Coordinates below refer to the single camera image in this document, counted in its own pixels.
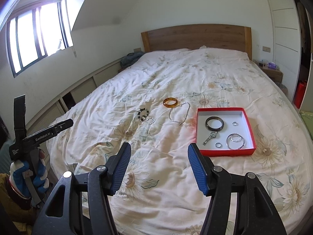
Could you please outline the gloved left hand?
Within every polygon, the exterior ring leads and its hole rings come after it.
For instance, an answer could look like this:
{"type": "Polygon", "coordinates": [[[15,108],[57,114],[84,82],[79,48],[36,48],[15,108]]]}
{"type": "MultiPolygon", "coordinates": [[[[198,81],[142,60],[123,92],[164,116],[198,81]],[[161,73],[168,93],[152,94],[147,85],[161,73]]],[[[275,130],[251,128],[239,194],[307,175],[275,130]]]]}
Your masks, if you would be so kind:
{"type": "Polygon", "coordinates": [[[44,195],[49,188],[48,172],[45,164],[45,154],[39,150],[37,171],[30,170],[30,164],[27,161],[14,161],[10,166],[10,185],[18,198],[23,200],[31,199],[29,185],[32,182],[31,189],[35,189],[39,195],[44,195]]]}

